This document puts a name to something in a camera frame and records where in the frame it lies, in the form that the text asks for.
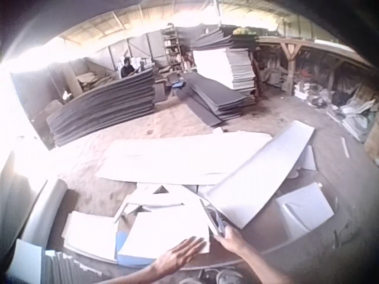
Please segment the hand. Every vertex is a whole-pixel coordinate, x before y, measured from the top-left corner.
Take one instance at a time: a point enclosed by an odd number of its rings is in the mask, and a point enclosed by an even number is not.
[[[202,238],[196,239],[195,237],[191,237],[184,240],[176,247],[167,251],[163,256],[156,259],[152,264],[152,269],[161,277],[173,274],[190,262],[205,244],[206,242]]]
[[[241,234],[234,228],[226,226],[225,237],[219,235],[213,236],[225,249],[232,253],[239,254],[241,250],[248,246]]]

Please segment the ceiling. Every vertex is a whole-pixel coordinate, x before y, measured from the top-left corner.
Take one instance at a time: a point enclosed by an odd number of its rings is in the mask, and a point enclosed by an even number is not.
[[[219,0],[223,24],[276,29],[277,19],[292,13],[261,0]],[[102,14],[84,21],[59,37],[79,46],[98,49],[127,37],[158,30],[172,22],[177,26],[217,23],[212,0],[144,0],[138,5]]]

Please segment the stack of foam sheets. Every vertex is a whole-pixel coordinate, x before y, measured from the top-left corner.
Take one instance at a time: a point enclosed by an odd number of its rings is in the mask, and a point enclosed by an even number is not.
[[[152,69],[95,88],[47,118],[57,146],[87,134],[151,114],[155,95]]]
[[[194,59],[197,72],[204,77],[244,95],[249,95],[254,89],[255,74],[247,49],[195,50]]]
[[[241,116],[242,107],[254,103],[248,96],[198,73],[182,76],[186,85],[174,94],[209,126]]]
[[[12,263],[7,271],[10,283],[30,284],[74,284],[97,283],[109,277],[84,266],[68,256],[54,250],[17,240]]]
[[[256,43],[256,35],[250,34],[233,34],[235,27],[219,27],[207,34],[196,38],[191,42],[192,50],[212,50],[222,47],[234,49],[251,49],[253,50]]]

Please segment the worker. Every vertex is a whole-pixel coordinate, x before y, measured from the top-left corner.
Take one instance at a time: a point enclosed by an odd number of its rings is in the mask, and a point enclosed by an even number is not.
[[[124,66],[121,68],[121,78],[131,76],[136,72],[137,70],[130,64],[130,57],[125,57]]]
[[[215,235],[214,238],[228,251],[240,256],[251,267],[263,284],[293,283],[289,277],[272,268],[234,228],[227,226],[225,228],[225,237]],[[204,246],[205,241],[203,239],[195,237],[189,238],[167,251],[150,266],[136,273],[111,279],[103,283],[153,283],[179,270],[196,256]]]

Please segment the wooden post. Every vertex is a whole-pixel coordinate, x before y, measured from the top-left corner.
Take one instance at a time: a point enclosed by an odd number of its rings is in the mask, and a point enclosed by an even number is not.
[[[288,46],[285,45],[285,43],[280,44],[283,52],[288,60],[288,77],[287,77],[287,95],[292,96],[292,90],[294,85],[294,74],[295,74],[295,67],[296,67],[296,55],[298,51],[300,50],[301,44],[289,44]]]
[[[329,81],[327,83],[327,89],[329,91],[332,90],[333,84],[334,84],[334,75],[335,75],[335,70],[337,69],[338,66],[342,64],[343,60],[337,59],[335,64],[330,66],[330,74],[329,74]]]
[[[309,21],[309,24],[310,24],[310,37],[313,39],[314,38],[313,23]]]
[[[300,25],[300,16],[297,15],[297,25],[298,25],[298,37],[301,37],[301,25]]]
[[[286,36],[287,33],[286,33],[286,30],[285,30],[285,21],[284,21],[284,18],[282,19],[282,22],[283,22],[283,33],[284,33],[284,36]]]

